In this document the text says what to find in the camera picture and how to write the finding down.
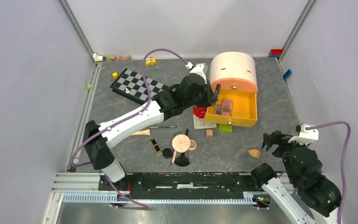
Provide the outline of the black mascara tube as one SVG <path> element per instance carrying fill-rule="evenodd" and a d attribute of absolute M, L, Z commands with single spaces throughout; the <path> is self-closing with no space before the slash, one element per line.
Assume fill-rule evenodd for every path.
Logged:
<path fill-rule="evenodd" d="M 217 84 L 217 85 L 216 85 L 216 88 L 215 88 L 215 91 L 214 91 L 214 95 L 215 95 L 216 97 L 218 97 L 218 95 L 219 95 L 220 87 L 221 87 L 220 84 Z"/>

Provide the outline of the colourful eyeshadow palette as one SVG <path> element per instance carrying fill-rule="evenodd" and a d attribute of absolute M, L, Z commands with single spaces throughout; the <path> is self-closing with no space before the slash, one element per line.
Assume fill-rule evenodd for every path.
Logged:
<path fill-rule="evenodd" d="M 215 114 L 216 115 L 221 115 L 222 114 L 222 108 L 223 108 L 222 103 L 220 103 L 220 102 L 216 103 Z"/>

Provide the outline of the pink blush palette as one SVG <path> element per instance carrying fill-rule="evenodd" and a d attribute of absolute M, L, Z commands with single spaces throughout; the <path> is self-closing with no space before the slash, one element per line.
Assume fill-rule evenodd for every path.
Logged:
<path fill-rule="evenodd" d="M 222 116 L 230 117 L 232 114 L 232 107 L 233 107 L 232 100 L 224 99 L 222 101 L 222 109 L 221 109 Z"/>

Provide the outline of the round drawer organizer box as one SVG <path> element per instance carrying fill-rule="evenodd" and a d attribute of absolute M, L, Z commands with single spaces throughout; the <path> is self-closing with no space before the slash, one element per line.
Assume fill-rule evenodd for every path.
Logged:
<path fill-rule="evenodd" d="M 207 122 L 241 127 L 256 124 L 258 86 L 253 57 L 241 52 L 218 54 L 210 64 L 209 81 L 213 90 L 221 85 L 217 102 L 230 99 L 233 107 L 230 117 L 216 115 L 216 105 L 209 107 L 205 114 Z"/>

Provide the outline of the round pink powder compact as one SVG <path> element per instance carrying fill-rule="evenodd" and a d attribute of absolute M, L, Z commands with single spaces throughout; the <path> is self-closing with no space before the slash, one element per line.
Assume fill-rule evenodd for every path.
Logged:
<path fill-rule="evenodd" d="M 194 150 L 197 146 L 196 141 L 191 140 L 185 134 L 176 135 L 172 140 L 172 147 L 178 153 L 185 153 L 188 150 Z"/>

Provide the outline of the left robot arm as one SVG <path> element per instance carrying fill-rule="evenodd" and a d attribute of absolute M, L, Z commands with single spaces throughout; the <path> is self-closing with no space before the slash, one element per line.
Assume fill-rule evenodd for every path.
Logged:
<path fill-rule="evenodd" d="M 111 149 L 131 134 L 181 115 L 192 106 L 213 106 L 218 92 L 211 88 L 206 77 L 207 69 L 206 63 L 196 64 L 180 84 L 158 92 L 145 104 L 121 117 L 100 124 L 89 121 L 85 126 L 82 147 L 93 169 L 101 170 L 116 190 L 123 190 L 128 178 Z"/>

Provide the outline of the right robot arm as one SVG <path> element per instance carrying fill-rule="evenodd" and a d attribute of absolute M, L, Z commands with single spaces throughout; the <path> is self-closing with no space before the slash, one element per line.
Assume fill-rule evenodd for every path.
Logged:
<path fill-rule="evenodd" d="M 263 134 L 262 149 L 277 148 L 273 156 L 281 158 L 289 182 L 312 213 L 309 216 L 284 188 L 280 178 L 266 163 L 251 171 L 250 183 L 255 190 L 264 190 L 277 203 L 293 224 L 337 224 L 343 201 L 339 188 L 322 174 L 322 162 L 309 148 L 319 139 L 319 131 L 310 124 L 296 126 L 297 135 L 274 131 Z"/>

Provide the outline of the orange makeup sponge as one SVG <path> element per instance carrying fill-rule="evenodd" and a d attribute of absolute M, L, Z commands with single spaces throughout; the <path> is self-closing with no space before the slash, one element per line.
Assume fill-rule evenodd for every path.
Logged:
<path fill-rule="evenodd" d="M 248 153 L 251 157 L 255 158 L 255 159 L 259 159 L 261 156 L 261 151 L 258 149 L 250 149 L 248 150 Z"/>

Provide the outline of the black makeup brush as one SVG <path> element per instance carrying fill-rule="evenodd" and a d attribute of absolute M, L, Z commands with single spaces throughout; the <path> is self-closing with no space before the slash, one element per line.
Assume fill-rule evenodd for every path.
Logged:
<path fill-rule="evenodd" d="M 188 136 L 189 130 L 186 129 L 185 135 Z M 180 156 L 176 157 L 175 164 L 180 167 L 185 167 L 190 164 L 189 159 L 186 157 L 186 153 L 180 153 Z"/>

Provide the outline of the red plastic arch toy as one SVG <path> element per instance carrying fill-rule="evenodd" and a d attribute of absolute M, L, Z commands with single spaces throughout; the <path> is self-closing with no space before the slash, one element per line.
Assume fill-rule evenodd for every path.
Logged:
<path fill-rule="evenodd" d="M 200 119 L 205 118 L 206 112 L 207 112 L 207 107 L 193 106 L 193 114 Z"/>

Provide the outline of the green lego brick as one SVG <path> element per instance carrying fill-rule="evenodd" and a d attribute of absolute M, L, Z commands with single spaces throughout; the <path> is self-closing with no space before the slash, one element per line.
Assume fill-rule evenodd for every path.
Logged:
<path fill-rule="evenodd" d="M 233 126 L 231 126 L 231 125 L 219 124 L 219 131 L 221 131 L 221 132 L 227 132 L 227 133 L 232 133 L 232 132 L 233 132 Z"/>

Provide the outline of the small wooden cube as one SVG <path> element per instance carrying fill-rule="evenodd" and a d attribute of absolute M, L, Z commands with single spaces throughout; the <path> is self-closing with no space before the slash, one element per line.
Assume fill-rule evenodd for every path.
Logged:
<path fill-rule="evenodd" d="M 213 130 L 212 129 L 207 129 L 206 130 L 206 137 L 213 137 Z"/>

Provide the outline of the black eyeliner pencil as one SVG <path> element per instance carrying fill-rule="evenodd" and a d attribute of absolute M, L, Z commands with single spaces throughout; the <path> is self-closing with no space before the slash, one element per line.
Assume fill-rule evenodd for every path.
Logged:
<path fill-rule="evenodd" d="M 148 128 L 150 129 L 158 129 L 158 128 L 176 128 L 176 125 L 171 125 L 171 126 L 150 126 Z"/>

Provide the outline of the yellow toy block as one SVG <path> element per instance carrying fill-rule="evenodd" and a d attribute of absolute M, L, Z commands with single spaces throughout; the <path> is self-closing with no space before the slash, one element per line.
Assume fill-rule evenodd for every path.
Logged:
<path fill-rule="evenodd" d="M 154 66 L 157 63 L 157 59 L 155 57 L 147 57 L 145 59 L 145 66 Z"/>

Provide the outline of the small black round jar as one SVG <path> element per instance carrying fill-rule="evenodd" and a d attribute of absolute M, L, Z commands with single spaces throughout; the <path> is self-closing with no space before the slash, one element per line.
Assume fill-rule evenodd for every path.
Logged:
<path fill-rule="evenodd" d="M 172 158 L 172 150 L 170 148 L 164 148 L 162 150 L 162 156 L 165 158 L 165 159 L 170 159 Z"/>

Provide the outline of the beige concealer tube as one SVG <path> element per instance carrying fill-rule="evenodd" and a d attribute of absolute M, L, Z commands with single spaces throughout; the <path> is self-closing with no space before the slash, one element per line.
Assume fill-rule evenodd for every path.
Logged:
<path fill-rule="evenodd" d="M 151 135 L 151 131 L 150 131 L 150 129 L 146 129 L 146 130 L 137 131 L 137 132 L 131 134 L 131 136 L 140 136 L 140 135 L 150 136 L 150 135 Z"/>

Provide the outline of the black gold lipstick case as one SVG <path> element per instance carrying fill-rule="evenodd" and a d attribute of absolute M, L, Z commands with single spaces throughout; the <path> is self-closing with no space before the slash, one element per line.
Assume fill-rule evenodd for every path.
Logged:
<path fill-rule="evenodd" d="M 154 138 L 151 139 L 151 143 L 152 143 L 152 146 L 155 149 L 156 153 L 157 154 L 161 153 L 161 148 L 159 147 L 157 141 Z"/>

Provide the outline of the red blue blocks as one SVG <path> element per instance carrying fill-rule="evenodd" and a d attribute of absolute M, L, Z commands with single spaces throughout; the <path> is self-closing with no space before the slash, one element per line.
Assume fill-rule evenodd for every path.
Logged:
<path fill-rule="evenodd" d="M 283 50 L 282 50 L 282 49 L 271 49 L 271 50 L 269 51 L 268 56 L 269 56 L 269 57 L 274 57 L 274 58 L 280 58 L 281 55 L 282 55 L 282 53 L 283 53 Z"/>

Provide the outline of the black white chessboard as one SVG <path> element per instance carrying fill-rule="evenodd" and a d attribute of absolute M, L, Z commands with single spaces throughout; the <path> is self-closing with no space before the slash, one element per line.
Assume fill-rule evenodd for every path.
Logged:
<path fill-rule="evenodd" d="M 140 73 L 125 68 L 118 78 L 110 85 L 111 91 L 135 103 L 143 105 L 148 100 L 148 91 Z"/>

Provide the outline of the yellow cube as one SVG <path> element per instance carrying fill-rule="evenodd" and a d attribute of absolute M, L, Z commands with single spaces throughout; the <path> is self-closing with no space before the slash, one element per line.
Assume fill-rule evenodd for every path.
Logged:
<path fill-rule="evenodd" d="M 118 78 L 118 73 L 117 73 L 117 72 L 114 72 L 114 73 L 112 73 L 112 76 L 113 76 L 115 79 L 117 79 L 117 78 Z"/>

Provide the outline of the wooden arch block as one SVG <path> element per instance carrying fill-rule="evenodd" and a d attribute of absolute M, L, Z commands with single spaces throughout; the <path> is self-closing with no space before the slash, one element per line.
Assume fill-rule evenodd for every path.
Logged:
<path fill-rule="evenodd" d="M 118 57 L 118 60 L 120 60 L 120 61 L 127 61 L 127 60 L 131 60 L 131 59 L 132 59 L 131 55 Z"/>

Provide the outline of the blue block by wall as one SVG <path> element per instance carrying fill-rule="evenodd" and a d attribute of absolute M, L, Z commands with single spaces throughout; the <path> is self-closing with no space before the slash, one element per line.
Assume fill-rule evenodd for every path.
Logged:
<path fill-rule="evenodd" d="M 292 74 L 291 69 L 288 69 L 282 76 L 284 81 L 286 81 L 291 76 L 291 74 Z"/>

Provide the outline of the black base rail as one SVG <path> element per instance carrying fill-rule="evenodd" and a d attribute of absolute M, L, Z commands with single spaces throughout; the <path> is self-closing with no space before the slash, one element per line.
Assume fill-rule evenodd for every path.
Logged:
<path fill-rule="evenodd" d="M 170 172 L 127 174 L 115 187 L 131 199 L 242 199 L 243 194 L 262 194 L 250 173 Z"/>

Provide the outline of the white corner bracket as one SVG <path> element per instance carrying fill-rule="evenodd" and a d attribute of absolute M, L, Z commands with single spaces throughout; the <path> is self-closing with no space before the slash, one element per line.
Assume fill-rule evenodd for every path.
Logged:
<path fill-rule="evenodd" d="M 93 53 L 92 58 L 93 58 L 95 63 L 104 61 L 104 57 L 100 56 L 100 55 L 98 55 L 96 53 Z"/>

